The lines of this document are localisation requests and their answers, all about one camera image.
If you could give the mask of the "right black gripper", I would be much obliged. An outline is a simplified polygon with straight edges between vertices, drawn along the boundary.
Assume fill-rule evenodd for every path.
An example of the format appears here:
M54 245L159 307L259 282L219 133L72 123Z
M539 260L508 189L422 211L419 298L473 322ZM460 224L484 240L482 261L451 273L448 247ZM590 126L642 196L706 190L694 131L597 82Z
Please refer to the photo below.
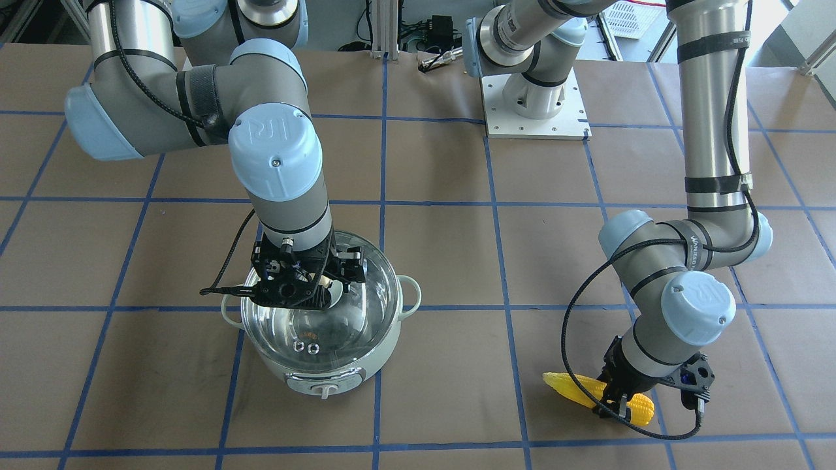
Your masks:
M275 245L267 235L255 243L251 265L257 306L323 311L334 306L350 283L366 280L363 247L339 249L331 231L311 249L296 251L292 238Z

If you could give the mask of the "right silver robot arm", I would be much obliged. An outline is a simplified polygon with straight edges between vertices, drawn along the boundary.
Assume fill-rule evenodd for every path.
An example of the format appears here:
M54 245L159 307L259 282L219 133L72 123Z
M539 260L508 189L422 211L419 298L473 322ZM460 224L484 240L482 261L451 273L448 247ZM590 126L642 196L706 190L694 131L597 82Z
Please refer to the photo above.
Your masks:
M101 161L228 145L263 227L256 279L201 294L257 306L324 310L366 280L364 250L339 249L293 46L307 37L302 1L82 1L91 84L71 89L74 139Z

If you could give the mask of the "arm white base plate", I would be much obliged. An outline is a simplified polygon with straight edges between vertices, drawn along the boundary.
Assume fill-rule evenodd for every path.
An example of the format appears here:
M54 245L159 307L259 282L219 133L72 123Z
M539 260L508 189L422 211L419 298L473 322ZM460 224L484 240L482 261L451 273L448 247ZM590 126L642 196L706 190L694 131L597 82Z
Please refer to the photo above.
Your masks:
M592 136L575 71L546 88L521 74L480 79L487 136L506 139L586 140Z

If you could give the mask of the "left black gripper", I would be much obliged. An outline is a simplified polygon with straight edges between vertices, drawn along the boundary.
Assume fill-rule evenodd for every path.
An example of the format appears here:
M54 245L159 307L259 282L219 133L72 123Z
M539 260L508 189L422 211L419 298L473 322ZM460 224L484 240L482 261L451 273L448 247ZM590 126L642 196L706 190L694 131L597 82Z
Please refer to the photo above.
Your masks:
M696 409L710 401L710 386L715 375L707 357L696 352L682 365L661 377L649 377L631 366L623 351L623 338L616 336L604 354L604 366L598 381L605 384L602 398L593 411L600 418L618 418L631 421L630 398L640 392L648 392L653 386L662 384L677 388L681 403L687 409Z

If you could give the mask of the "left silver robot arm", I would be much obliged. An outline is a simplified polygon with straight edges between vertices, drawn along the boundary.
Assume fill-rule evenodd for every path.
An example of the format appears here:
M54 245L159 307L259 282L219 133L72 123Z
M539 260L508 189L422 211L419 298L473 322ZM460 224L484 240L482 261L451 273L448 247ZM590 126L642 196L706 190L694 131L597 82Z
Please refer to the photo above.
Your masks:
M580 26L617 2L511 1L468 19L462 39L466 70L479 78L516 72L523 89L558 89L577 55L570 45L583 42L564 26L572 20ZM598 233L608 261L570 301L561 333L570 389L589 400L598 416L627 424L639 413L629 401L662 384L679 389L682 405L701 422L713 372L699 350L735 316L729 288L707 271L760 258L771 247L771 227L750 195L743 65L753 3L665 1L678 34L688 217L654 222L644 211L629 210ZM604 354L599 398L568 366L565 330L577 297L609 266L640 316Z

